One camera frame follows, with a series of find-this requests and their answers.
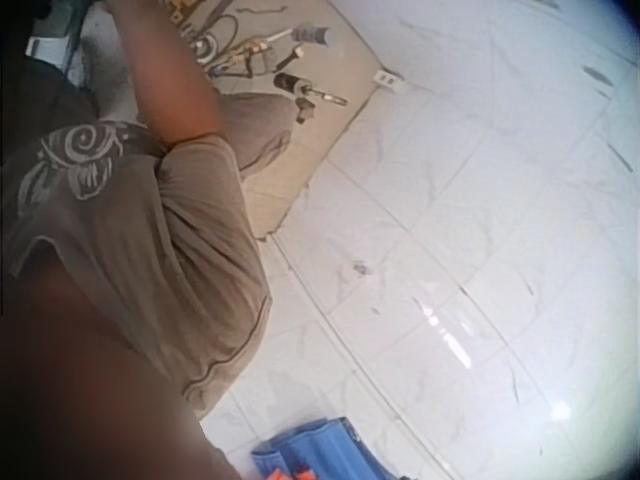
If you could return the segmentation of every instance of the power outlet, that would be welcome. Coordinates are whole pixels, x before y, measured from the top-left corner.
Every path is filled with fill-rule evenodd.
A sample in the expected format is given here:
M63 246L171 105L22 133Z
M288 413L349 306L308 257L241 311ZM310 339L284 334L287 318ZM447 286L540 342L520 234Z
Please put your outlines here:
M406 85L402 77L395 73L387 72L386 70L378 70L373 77L373 81L381 87L388 88L396 93L401 93Z

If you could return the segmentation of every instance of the tile grout line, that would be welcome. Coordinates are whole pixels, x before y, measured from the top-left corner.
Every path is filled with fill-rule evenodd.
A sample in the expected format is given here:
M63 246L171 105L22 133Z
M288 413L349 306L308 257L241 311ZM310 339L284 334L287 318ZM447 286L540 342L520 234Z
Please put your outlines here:
M311 293L309 292L309 289L307 288L307 286L304 284L304 282L302 281L302 279L300 278L300 275L298 273L298 271L293 267L293 265L289 262L289 259L287 257L286 254L286 247L284 247L284 245L281 244L280 240L273 236L273 240L274 240L274 244L276 245L276 247L278 248L278 250L280 251L281 255L283 256L283 258L285 259L285 261L287 262L287 264L289 264L292 267L292 272L293 275L296 277L296 279L298 280L298 282L300 283L301 287L304 289L305 293L308 295L309 299L311 300L311 302L313 303L314 307L316 308L316 310L318 311L318 313L320 314L320 316L322 317L322 321L323 324L329 328L329 330L333 333L333 336L335 337L335 339L340 343L341 345L341 350L343 350L344 352L346 352L346 354L349 357L349 361L350 363L352 363L353 365L355 365L357 367L356 372L357 373L361 373L368 381L368 383L370 384L371 388L378 394L378 396L380 397L380 399L384 402L384 404L387 406L387 408L391 411L391 413L393 414L393 416L399 420L409 431L409 433L411 434L411 436L413 437L413 440L416 441L420 447L422 447L422 449L431 457L431 460L433 460L441 469L442 472L444 472L444 474L450 479L450 480L456 480L454 476L452 476L448 470L444 467L444 465L442 465L442 463L440 462L440 460L436 457L435 452L432 452L431 449L429 448L428 445L426 445L426 443L422 440L421 436L418 435L414 428L409 425L403 418L402 414L400 413L400 409L396 408L393 405L393 402L387 397L387 395L383 392L383 390L377 385L377 383L373 380L373 378L371 377L371 375L369 375L369 373L366 371L366 369L364 368L364 365L362 364L362 362L353 354L353 352L351 351L351 349L349 348L349 346L346 344L346 342L344 341L344 339L340 336L340 334L337 332L337 330L334 328L334 326L331 324L331 322L329 321L329 319L325 316L325 314L322 312L322 309L320 308L320 306L318 305L318 303L316 302L316 300L314 299L314 297L311 295Z

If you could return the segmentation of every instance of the gray pants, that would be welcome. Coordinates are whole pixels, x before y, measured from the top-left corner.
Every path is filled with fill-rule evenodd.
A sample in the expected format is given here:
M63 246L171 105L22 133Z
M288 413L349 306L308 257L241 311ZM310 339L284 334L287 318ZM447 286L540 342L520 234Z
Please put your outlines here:
M99 120L89 92L73 86L57 68L40 60L25 64L20 112L11 151L60 128ZM245 179L271 164L291 140L297 108L290 99L266 93L220 95L227 138Z

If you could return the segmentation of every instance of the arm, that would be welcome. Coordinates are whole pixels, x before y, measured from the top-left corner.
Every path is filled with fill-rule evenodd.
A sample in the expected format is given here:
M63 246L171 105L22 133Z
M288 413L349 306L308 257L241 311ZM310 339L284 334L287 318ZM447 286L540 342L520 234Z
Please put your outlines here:
M107 0L107 5L151 131L168 147L224 135L214 89L158 0Z

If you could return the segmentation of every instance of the wire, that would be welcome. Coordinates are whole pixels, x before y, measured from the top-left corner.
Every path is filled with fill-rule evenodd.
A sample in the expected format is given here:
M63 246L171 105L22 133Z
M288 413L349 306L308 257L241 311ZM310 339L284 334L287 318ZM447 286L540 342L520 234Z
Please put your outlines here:
M238 38L238 31L240 30L240 22L238 21L238 18L229 14L229 13L225 13L224 15L220 15L212 24L211 27L209 27L209 32L211 32L211 30L213 29L213 27L215 25L218 24L218 22L220 20L222 20L223 18L228 18L229 20L231 20L231 22L233 23L233 34L231 34L231 38L229 39L229 41L227 42L227 44L224 46L224 48L218 49L218 53L216 54L215 57L213 57L213 60L217 60L220 57L222 57L225 53L227 53L227 51L231 48L231 46L234 44L234 42L236 41L236 38Z

